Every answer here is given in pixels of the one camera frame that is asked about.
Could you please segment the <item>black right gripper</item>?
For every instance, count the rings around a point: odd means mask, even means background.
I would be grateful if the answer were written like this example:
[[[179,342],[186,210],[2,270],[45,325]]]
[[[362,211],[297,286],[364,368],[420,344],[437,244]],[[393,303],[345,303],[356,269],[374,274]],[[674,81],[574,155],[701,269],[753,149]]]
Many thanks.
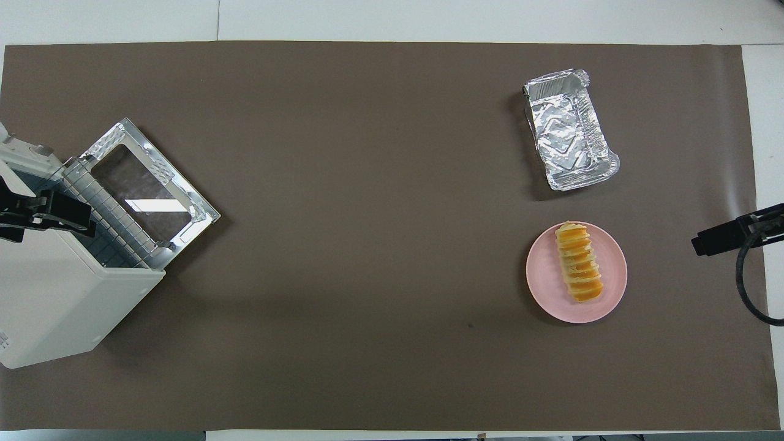
[[[783,204],[747,213],[698,232],[692,238],[697,256],[713,256],[743,246],[766,246],[783,240]]]

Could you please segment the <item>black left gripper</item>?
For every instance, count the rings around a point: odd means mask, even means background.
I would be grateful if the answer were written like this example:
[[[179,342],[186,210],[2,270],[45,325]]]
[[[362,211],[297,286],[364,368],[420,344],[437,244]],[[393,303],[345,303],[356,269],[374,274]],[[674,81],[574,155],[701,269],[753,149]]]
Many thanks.
[[[92,206],[55,190],[43,190],[39,195],[20,195],[11,191],[1,179],[1,238],[22,243],[26,230],[41,229],[34,223],[34,209],[41,220],[39,226],[93,238],[96,223]]]

